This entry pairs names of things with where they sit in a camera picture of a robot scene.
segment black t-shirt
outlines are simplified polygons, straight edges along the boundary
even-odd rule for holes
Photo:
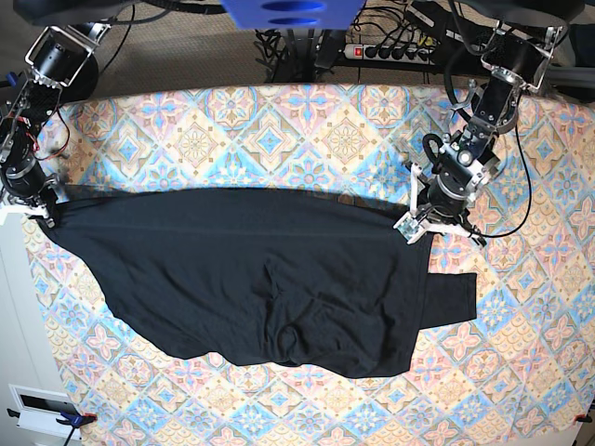
[[[475,274],[428,274],[380,212],[290,190],[183,190],[59,206],[44,229],[108,307],[164,353],[316,364],[349,378],[409,369],[422,328],[475,318]]]

